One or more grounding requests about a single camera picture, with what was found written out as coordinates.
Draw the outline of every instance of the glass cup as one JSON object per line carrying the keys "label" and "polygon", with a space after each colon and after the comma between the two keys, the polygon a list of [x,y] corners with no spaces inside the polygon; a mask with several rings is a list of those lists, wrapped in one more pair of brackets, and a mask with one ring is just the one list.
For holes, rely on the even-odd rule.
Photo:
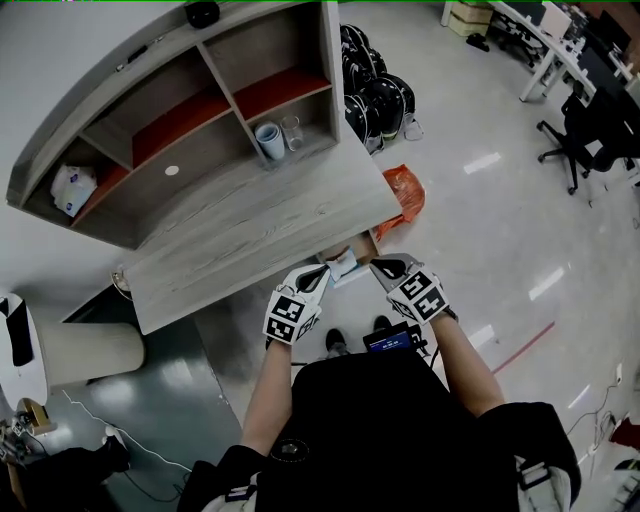
{"label": "glass cup", "polygon": [[287,141],[287,146],[291,151],[297,151],[302,147],[304,138],[302,136],[302,128],[300,128],[300,119],[296,116],[286,116],[280,121],[280,128]]}

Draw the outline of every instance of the white floor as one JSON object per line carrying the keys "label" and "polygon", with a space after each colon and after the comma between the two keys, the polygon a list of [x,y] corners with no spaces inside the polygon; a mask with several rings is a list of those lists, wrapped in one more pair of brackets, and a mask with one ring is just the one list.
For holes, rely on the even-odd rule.
{"label": "white floor", "polygon": [[[560,105],[569,89],[559,84],[546,102],[520,102],[530,71],[495,45],[484,53],[465,44],[439,25],[441,9],[340,6],[342,21],[362,28],[389,72],[413,88],[425,130],[421,141],[398,141],[375,157],[381,170],[406,164],[427,194],[416,221],[383,239],[383,252],[408,252],[438,273],[462,327],[492,368],[547,329],[497,373],[509,400],[550,402],[568,429],[602,404],[622,362],[623,382],[610,390],[599,418],[607,410],[634,413],[640,361],[636,192],[611,192],[589,207],[589,187],[599,194],[603,182],[624,178],[617,165],[587,183],[581,179],[570,197],[563,163],[537,162],[553,143],[535,129],[542,119],[562,128]],[[496,161],[470,173],[466,166],[487,155],[497,155]],[[274,276],[198,314],[215,373],[240,418],[264,355],[264,308],[281,279]],[[320,323],[295,347],[299,361],[322,355],[331,327],[341,327],[355,351],[377,314],[398,318],[371,275],[329,291],[322,307]],[[582,458],[593,443],[593,416],[570,438]],[[611,469],[625,454],[605,442],[583,460],[575,510],[615,509],[613,496],[628,475]]]}

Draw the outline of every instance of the plastic bag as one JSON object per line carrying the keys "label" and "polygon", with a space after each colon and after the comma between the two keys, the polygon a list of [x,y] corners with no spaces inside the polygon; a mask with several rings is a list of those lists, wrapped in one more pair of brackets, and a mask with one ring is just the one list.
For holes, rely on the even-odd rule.
{"label": "plastic bag", "polygon": [[424,207],[425,192],[415,174],[406,165],[388,169],[382,173],[402,206],[402,213],[375,228],[376,239],[403,222],[411,222]]}

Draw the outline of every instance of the white wall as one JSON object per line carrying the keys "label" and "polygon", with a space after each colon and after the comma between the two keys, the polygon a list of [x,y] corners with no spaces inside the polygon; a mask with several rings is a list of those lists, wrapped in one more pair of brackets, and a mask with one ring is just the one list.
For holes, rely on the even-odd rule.
{"label": "white wall", "polygon": [[[20,152],[91,67],[176,3],[38,3],[0,8],[0,197]],[[0,204],[0,290],[60,319],[110,282],[122,249]]]}

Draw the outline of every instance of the red shelf panel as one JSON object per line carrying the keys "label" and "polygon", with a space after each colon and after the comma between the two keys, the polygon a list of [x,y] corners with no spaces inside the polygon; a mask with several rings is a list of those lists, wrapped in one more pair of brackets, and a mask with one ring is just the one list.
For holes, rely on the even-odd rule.
{"label": "red shelf panel", "polygon": [[230,109],[229,102],[216,86],[194,94],[133,136],[134,169],[198,126]]}
{"label": "red shelf panel", "polygon": [[297,98],[331,87],[324,77],[301,68],[276,73],[234,94],[236,103],[247,121]]}
{"label": "red shelf panel", "polygon": [[128,174],[129,171],[116,164],[96,171],[98,188],[93,192],[93,194],[91,194],[89,200],[82,208],[80,208],[80,211],[73,218],[71,221],[71,227],[75,226],[85,215],[87,215],[87,213],[93,210],[118,183],[128,176]]}

